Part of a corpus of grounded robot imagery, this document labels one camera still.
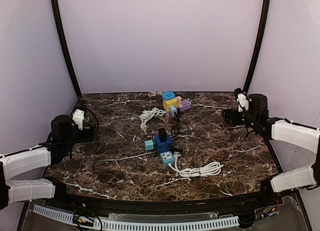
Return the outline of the purple power strip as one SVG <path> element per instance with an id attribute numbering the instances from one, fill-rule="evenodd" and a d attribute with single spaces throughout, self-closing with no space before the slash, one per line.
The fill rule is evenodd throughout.
<path id="1" fill-rule="evenodd" d="M 191 102 L 190 100 L 187 100 L 187 99 L 183 100 L 183 101 L 181 102 L 181 106 L 177 108 L 177 112 L 178 112 L 177 114 L 180 114 L 181 112 L 184 112 L 184 111 L 186 111 L 186 110 L 189 110 L 189 109 L 191 108 L 191 106 L 192 106 L 192 102 Z M 167 115 L 168 117 L 172 116 L 172 115 L 170 114 L 170 112 L 166 112 L 166 115 Z"/>

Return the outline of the blue adapter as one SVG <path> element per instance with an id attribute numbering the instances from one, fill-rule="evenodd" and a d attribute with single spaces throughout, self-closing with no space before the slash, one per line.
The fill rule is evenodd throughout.
<path id="1" fill-rule="evenodd" d="M 173 91 L 165 91 L 161 94 L 161 97 L 164 101 L 172 100 L 176 97 Z"/>

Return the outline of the black plug adapter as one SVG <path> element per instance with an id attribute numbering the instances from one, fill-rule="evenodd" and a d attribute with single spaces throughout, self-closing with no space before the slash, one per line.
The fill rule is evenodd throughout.
<path id="1" fill-rule="evenodd" d="M 161 143 L 167 142 L 167 132 L 165 128 L 159 128 L 158 129 L 158 138 Z"/>

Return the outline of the light blue charger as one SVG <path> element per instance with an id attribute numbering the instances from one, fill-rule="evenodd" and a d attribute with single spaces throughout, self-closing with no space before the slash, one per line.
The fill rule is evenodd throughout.
<path id="1" fill-rule="evenodd" d="M 178 110 L 174 105 L 169 106 L 169 112 L 173 117 L 175 117 L 178 114 Z"/>

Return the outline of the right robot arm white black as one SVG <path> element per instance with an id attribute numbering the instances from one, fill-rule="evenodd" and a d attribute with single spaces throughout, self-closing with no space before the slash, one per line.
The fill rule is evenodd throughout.
<path id="1" fill-rule="evenodd" d="M 313 189 L 320 186 L 320 129 L 291 121 L 269 117 L 268 98 L 263 94 L 246 94 L 234 90 L 238 108 L 222 111 L 224 122 L 230 126 L 243 126 L 246 136 L 251 133 L 266 140 L 285 142 L 316 155 L 313 164 L 276 174 L 261 185 L 262 190 L 281 193 L 293 189 Z"/>

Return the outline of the yellow cube socket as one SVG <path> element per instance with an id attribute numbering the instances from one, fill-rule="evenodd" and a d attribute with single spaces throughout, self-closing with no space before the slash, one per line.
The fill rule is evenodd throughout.
<path id="1" fill-rule="evenodd" d="M 178 108 L 178 101 L 176 98 L 163 100 L 163 107 L 166 112 L 170 111 L 170 106 L 174 106 L 175 108 Z"/>

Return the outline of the teal small charger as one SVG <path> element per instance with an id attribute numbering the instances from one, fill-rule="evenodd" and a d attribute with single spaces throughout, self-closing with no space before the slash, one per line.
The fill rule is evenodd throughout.
<path id="1" fill-rule="evenodd" d="M 146 151 L 153 151 L 156 149 L 156 143 L 153 139 L 146 140 L 144 142 L 144 147 Z"/>

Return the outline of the dark blue cube socket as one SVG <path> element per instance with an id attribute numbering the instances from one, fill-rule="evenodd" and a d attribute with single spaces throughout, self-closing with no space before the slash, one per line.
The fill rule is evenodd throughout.
<path id="1" fill-rule="evenodd" d="M 155 142 L 155 149 L 158 154 L 171 151 L 172 140 L 169 134 L 166 135 L 166 141 L 160 141 L 158 134 L 153 137 L 153 140 Z"/>

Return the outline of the pink charger plug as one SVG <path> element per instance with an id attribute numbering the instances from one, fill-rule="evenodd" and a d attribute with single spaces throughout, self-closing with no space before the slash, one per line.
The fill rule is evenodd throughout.
<path id="1" fill-rule="evenodd" d="M 176 96 L 176 107 L 179 108 L 182 104 L 182 97 L 181 96 Z"/>

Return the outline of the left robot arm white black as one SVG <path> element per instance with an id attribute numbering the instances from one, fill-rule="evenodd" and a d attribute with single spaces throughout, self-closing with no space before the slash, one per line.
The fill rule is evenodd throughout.
<path id="1" fill-rule="evenodd" d="M 37 199 L 52 199 L 64 194 L 66 186 L 54 178 L 15 180 L 16 176 L 59 164 L 71 156 L 74 145 L 92 141 L 98 125 L 83 127 L 83 117 L 58 115 L 51 121 L 45 142 L 29 149 L 0 157 L 0 208 Z"/>

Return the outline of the teal power strip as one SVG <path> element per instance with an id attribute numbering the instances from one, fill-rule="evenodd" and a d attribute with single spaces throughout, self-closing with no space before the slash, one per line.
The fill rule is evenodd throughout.
<path id="1" fill-rule="evenodd" d="M 162 152 L 159 156 L 164 167 L 168 167 L 175 163 L 175 158 L 171 151 Z"/>

